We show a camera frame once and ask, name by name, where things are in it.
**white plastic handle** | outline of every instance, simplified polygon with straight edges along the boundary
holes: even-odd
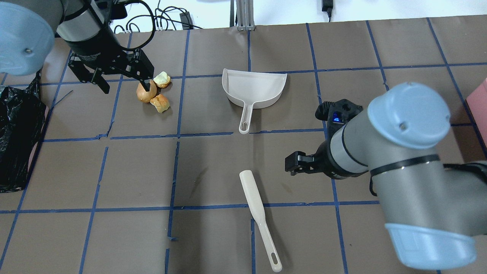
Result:
[[[252,111],[254,105],[243,105],[242,118],[240,119],[239,131],[242,134],[247,134],[250,130],[250,120],[252,119]]]
[[[277,254],[269,228],[265,222],[258,223],[258,225],[259,231],[261,232],[262,241],[264,241],[265,251],[269,257],[269,262],[271,263],[272,271],[280,272],[282,270],[281,259],[279,259],[279,255]]]

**grid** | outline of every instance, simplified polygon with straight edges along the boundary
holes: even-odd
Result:
[[[434,40],[436,42],[436,45],[438,47],[438,51],[441,54],[441,57],[443,59],[443,64],[433,64],[433,65],[407,65],[407,66],[383,66],[380,56],[379,56],[379,51],[377,49],[377,45],[375,43],[374,39],[374,34],[372,32],[370,23],[366,21],[367,29],[370,35],[370,40],[372,42],[375,56],[377,59],[378,66],[374,67],[357,67],[357,68],[330,68],[330,69],[318,69],[317,68],[317,61],[316,61],[316,56],[315,56],[315,49],[313,45],[313,38],[312,34],[310,31],[309,24],[306,24],[306,30],[307,30],[307,36],[309,39],[309,47],[311,50],[311,57],[313,60],[313,69],[312,70],[295,70],[295,71],[269,71],[271,73],[288,73],[288,74],[303,74],[303,73],[313,73],[315,76],[316,80],[316,89],[317,89],[317,97],[318,101],[317,103],[321,103],[322,101],[322,94],[320,90],[320,82],[319,82],[319,73],[323,72],[335,72],[335,71],[360,71],[360,70],[376,70],[380,71],[382,78],[383,78],[383,85],[385,90],[389,90],[389,87],[387,85],[387,79],[386,79],[386,73],[385,71],[387,70],[394,70],[394,69],[409,69],[409,68],[433,68],[433,67],[441,67],[441,68],[446,68],[449,76],[451,78],[451,81],[455,87],[455,90],[458,94],[459,99],[461,100],[463,107],[468,115],[468,118],[470,120],[470,123],[455,123],[452,124],[452,127],[464,127],[464,126],[471,126],[476,134],[477,140],[482,148],[483,154],[485,157],[487,157],[487,149],[484,143],[482,142],[479,130],[477,128],[476,123],[473,120],[473,117],[471,115],[471,112],[468,109],[468,106],[466,105],[465,99],[460,91],[460,88],[455,80],[455,77],[453,76],[453,73],[451,71],[451,67],[459,67],[459,66],[477,66],[477,65],[487,65],[487,62],[477,62],[477,63],[453,63],[450,64],[447,62],[447,59],[445,57],[445,54],[443,52],[443,49],[440,45],[440,42],[436,36],[435,30],[431,24],[430,19],[427,19],[429,28],[431,30],[431,33],[434,37]],[[180,139],[186,138],[186,137],[207,137],[207,136],[227,136],[227,135],[232,135],[234,132],[211,132],[211,133],[191,133],[191,134],[183,134],[181,132],[181,123],[182,123],[182,115],[183,115],[183,102],[185,99],[185,83],[187,79],[191,78],[219,78],[222,75],[221,74],[211,74],[211,75],[186,75],[187,71],[187,57],[188,57],[188,45],[190,42],[190,37],[191,37],[192,31],[188,30],[187,35],[186,35],[186,44],[185,44],[185,54],[184,54],[184,65],[183,65],[183,73],[180,76],[174,76],[172,79],[180,79],[181,80],[181,93],[180,93],[180,100],[179,100],[179,113],[178,113],[178,119],[177,119],[177,133],[176,134],[167,134],[167,135],[138,135],[138,136],[110,136],[110,131],[112,129],[112,125],[115,122],[115,114],[117,110],[117,103],[119,100],[119,95],[120,95],[120,90],[122,87],[122,83],[124,82],[130,82],[134,81],[133,79],[127,79],[123,78],[120,76],[120,79],[112,79],[112,80],[107,80],[107,82],[114,82],[118,83],[118,87],[116,90],[116,95],[115,95],[115,100],[114,100],[114,105],[112,109],[112,115],[111,115],[111,120],[110,124],[108,126],[108,129],[105,133],[98,134],[93,137],[83,137],[83,138],[44,138],[42,142],[39,143],[35,154],[34,154],[34,159],[33,159],[33,165],[31,166],[31,169],[29,171],[29,178],[32,176],[32,172],[37,160],[37,157],[39,155],[39,152],[41,151],[42,145],[44,143],[53,143],[53,142],[80,142],[80,141],[93,141],[93,140],[99,140],[104,137],[109,138],[110,140],[120,140],[120,139],[154,139],[154,138],[175,138],[176,141],[176,147],[174,151],[174,167],[173,167],[173,176],[172,176],[172,186],[171,186],[171,199],[170,199],[170,205],[169,206],[159,206],[159,207],[126,207],[126,208],[97,208],[97,200],[98,200],[98,194],[100,190],[100,182],[103,179],[103,174],[104,174],[104,169],[105,169],[105,162],[107,160],[107,156],[110,154],[110,148],[109,146],[106,146],[104,148],[104,153],[103,153],[103,158],[101,161],[101,167],[99,170],[99,177],[98,177],[98,184],[96,187],[94,199],[93,199],[93,205],[91,208],[75,208],[75,209],[22,209],[22,204],[24,201],[24,197],[26,194],[26,190],[22,193],[22,196],[20,198],[19,205],[16,210],[3,210],[0,211],[0,214],[14,214],[14,220],[8,235],[8,239],[6,241],[5,247],[2,252],[2,256],[0,259],[0,269],[4,263],[5,255],[8,252],[10,240],[12,238],[13,233],[15,232],[15,227],[16,227],[16,222],[17,218],[20,214],[39,214],[39,213],[90,213],[90,219],[89,219],[89,224],[88,224],[88,229],[86,232],[86,238],[84,241],[84,248],[83,248],[83,253],[81,256],[81,263],[79,267],[79,273],[83,273],[84,269],[84,262],[86,258],[86,252],[88,249],[88,245],[90,243],[90,233],[91,233],[91,228],[92,224],[94,221],[94,216],[95,213],[98,212],[138,212],[138,211],[167,211],[169,213],[169,219],[168,219],[168,229],[167,229],[167,236],[172,240],[174,239],[172,236],[172,223],[173,223],[173,214],[175,211],[184,211],[184,210],[214,210],[214,209],[231,209],[231,208],[247,208],[248,205],[245,203],[237,203],[237,204],[221,204],[221,205],[200,205],[200,206],[176,206],[175,205],[175,194],[176,194],[176,188],[177,188],[177,171],[178,171],[178,162],[179,162],[179,151],[180,151]],[[251,71],[251,32],[247,32],[247,58],[248,58],[248,71]],[[129,37],[129,45],[132,39],[132,35]],[[59,95],[60,88],[62,85],[68,85],[68,84],[81,84],[80,82],[63,82],[63,78],[66,73],[67,69],[67,64],[68,60],[66,60],[64,64],[64,70],[62,72],[61,78],[59,79],[59,82],[52,82],[52,83],[43,83],[41,85],[44,86],[57,86],[56,93],[54,95],[51,107],[49,109],[47,118],[46,118],[46,124],[43,129],[43,136],[46,135],[46,131],[49,126],[49,122],[51,121],[52,113],[55,109],[55,106],[59,104],[63,99],[67,97],[68,94],[64,95],[61,97],[61,99],[57,100],[57,97]],[[5,80],[7,78],[7,75],[5,75],[2,79],[2,84],[5,83]],[[24,86],[24,84],[14,84],[11,86]],[[326,127],[325,123],[323,122],[323,127],[319,128],[311,128],[311,129],[282,129],[282,130],[262,130],[258,132],[252,132],[251,134],[281,134],[281,133],[302,133],[302,132],[323,132],[325,137],[327,136],[326,132]],[[346,257],[346,252],[345,252],[345,243],[344,243],[344,236],[342,232],[342,222],[341,222],[341,217],[340,217],[340,206],[342,205],[374,205],[374,204],[379,204],[377,200],[363,200],[363,201],[340,201],[338,199],[337,195],[337,186],[335,180],[331,180],[331,186],[333,190],[333,201],[326,201],[326,202],[295,202],[295,203],[265,203],[264,207],[266,208],[273,208],[273,207],[308,207],[308,206],[333,206],[335,208],[336,212],[336,221],[337,221],[337,231],[338,231],[338,237],[339,237],[339,244],[340,244],[340,249],[341,249],[341,258],[342,258],[342,264],[343,264],[343,270],[344,273],[348,274],[348,265],[347,265],[347,257]],[[250,220],[250,231],[251,231],[251,269],[252,273],[256,273],[256,243],[255,243],[255,223],[254,220]],[[170,263],[170,249],[166,249],[165,253],[165,273],[168,273],[169,271],[169,263]]]

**white spatula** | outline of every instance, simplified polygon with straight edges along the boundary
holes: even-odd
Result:
[[[265,251],[269,257],[272,271],[280,272],[282,270],[281,260],[279,259],[279,255],[277,255],[271,233],[265,222],[264,205],[262,204],[262,199],[259,190],[257,189],[257,184],[255,183],[252,171],[244,170],[240,172],[240,181],[242,182],[243,192],[245,193],[245,198],[247,198],[250,213],[259,226],[259,231],[261,232],[262,240],[264,241]]]

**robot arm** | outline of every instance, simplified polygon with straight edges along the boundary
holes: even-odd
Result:
[[[487,232],[487,162],[445,169],[435,145],[450,128],[441,97],[418,83],[400,84],[366,109],[324,103],[330,141],[286,158],[286,171],[333,179],[369,171],[396,254],[418,269],[449,269],[476,259],[473,235]]]
[[[57,32],[73,51],[68,65],[81,82],[108,93],[102,75],[123,74],[148,91],[154,66],[140,49],[144,44],[124,48],[109,27],[114,10],[124,12],[125,5],[138,2],[148,8],[139,0],[0,0],[0,71],[28,75],[40,69]]]

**white dustpan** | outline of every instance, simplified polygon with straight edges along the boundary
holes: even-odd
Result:
[[[287,74],[223,69],[222,85],[228,99],[243,107],[239,131],[247,134],[252,110],[274,104],[281,97]]]

